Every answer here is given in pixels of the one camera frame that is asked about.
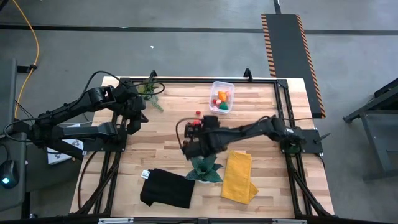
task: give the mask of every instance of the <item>orange and black striped tape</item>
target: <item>orange and black striped tape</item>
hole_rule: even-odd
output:
[[[269,38],[267,17],[265,14],[261,14],[261,22],[262,22],[262,31],[264,32],[264,38],[266,41],[269,74],[271,75],[271,77],[276,78],[274,57],[272,56],[271,39]]]
[[[298,26],[300,27],[301,36],[303,37],[304,49],[305,49],[305,52],[307,53],[308,64],[310,65],[313,84],[315,86],[315,91],[317,93],[317,97],[318,97],[318,101],[319,101],[319,107],[321,108],[321,118],[325,118],[325,116],[326,116],[325,108],[323,107],[323,102],[322,102],[322,97],[321,97],[321,93],[319,90],[317,76],[315,75],[315,71],[313,69],[310,50],[308,49],[308,44],[307,44],[307,38],[304,34],[303,22],[301,21],[301,18],[299,15],[296,15],[296,16],[297,16]]]

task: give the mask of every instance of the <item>concrete floor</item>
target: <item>concrete floor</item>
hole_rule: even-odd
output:
[[[260,14],[274,12],[272,0],[19,2],[34,24],[78,26],[261,28]],[[395,0],[280,0],[280,4],[282,13],[301,15],[305,29],[398,29]],[[0,12],[0,22],[24,21],[10,2]],[[22,99],[35,116],[74,100],[97,70],[117,75],[148,75],[156,70],[159,75],[238,77],[249,67],[257,77],[269,76],[262,34],[40,31],[37,35],[39,69]],[[309,35],[307,39],[326,109],[326,119],[315,124],[321,133],[331,133],[323,148],[335,213],[396,223],[398,179],[362,181],[363,175],[377,172],[378,164],[362,124],[348,125],[341,118],[397,78],[398,36]],[[14,57],[21,64],[32,63],[35,56],[29,31],[0,30],[0,49],[1,58]],[[18,86],[24,78],[18,75]],[[96,77],[91,86],[100,83],[101,77]],[[76,179],[34,192],[32,211],[40,216],[67,214],[75,184]],[[17,213],[18,209],[2,213],[0,219],[17,218]]]

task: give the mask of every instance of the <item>plastic plant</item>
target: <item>plastic plant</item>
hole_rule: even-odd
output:
[[[216,155],[210,155],[206,158],[194,157],[191,159],[193,170],[185,177],[188,180],[209,181],[212,183],[222,182],[223,179],[217,174],[217,170],[222,167],[217,164]]]
[[[153,78],[149,78],[144,80],[144,82],[152,82]],[[152,94],[154,93],[155,89],[157,88],[157,86],[154,86],[154,83],[150,83],[150,84],[146,84],[146,85],[141,85],[141,86],[137,86],[137,90],[138,93],[145,93],[145,94]],[[161,112],[163,112],[163,108],[157,103],[158,102],[158,97],[157,95],[152,95],[152,96],[142,96],[144,100],[146,101],[150,101],[150,103],[152,103],[152,105],[157,108],[158,110],[160,110]]]

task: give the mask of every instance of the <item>plastic container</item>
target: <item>plastic container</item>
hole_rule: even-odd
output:
[[[218,92],[219,91],[229,91],[231,93],[230,96],[227,97],[226,100],[226,105],[228,107],[227,110],[222,110],[219,108],[214,108],[213,104],[213,99],[218,99]],[[215,81],[213,82],[213,85],[211,86],[211,95],[209,99],[209,108],[212,112],[219,113],[219,114],[227,114],[231,111],[232,105],[234,102],[234,94],[235,94],[235,86],[231,83],[226,83],[226,82],[219,82]]]

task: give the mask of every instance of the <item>wooden table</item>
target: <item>wooden table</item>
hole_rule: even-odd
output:
[[[287,79],[294,117],[311,118],[311,111],[302,79]],[[104,77],[103,86],[117,86],[111,77]],[[279,145],[266,136],[235,142],[229,150],[246,152],[252,155],[251,180],[259,193],[244,205],[222,198],[222,183],[203,184],[196,182],[190,209],[177,208],[161,203],[151,207],[140,201],[140,192],[144,179],[144,169],[159,168],[174,174],[186,175],[192,170],[179,149],[175,136],[175,124],[178,120],[195,116],[195,111],[211,114],[208,101],[211,83],[165,83],[166,89],[159,95],[160,112],[150,103],[143,113],[149,123],[142,124],[141,130],[128,137],[126,151],[122,153],[118,179],[114,195],[112,216],[129,217],[210,217],[210,218],[293,218],[292,197],[287,178],[286,161]],[[274,87],[267,84],[235,84],[233,109],[228,115],[219,116],[222,126],[235,127],[253,123],[261,116],[277,114]],[[102,110],[95,113],[93,125],[111,121],[112,111]],[[302,129],[312,129],[312,120],[296,121]],[[184,124],[179,127],[183,133]],[[97,153],[83,178],[81,188],[84,203],[98,185],[104,153]],[[303,164],[307,185],[324,208],[333,213],[325,171],[319,157],[303,154]],[[226,165],[228,152],[218,154],[217,163]],[[224,176],[225,169],[218,173]],[[103,200],[106,200],[107,189]],[[300,208],[304,211],[301,190],[298,190]],[[73,198],[71,212],[77,207],[77,190]]]

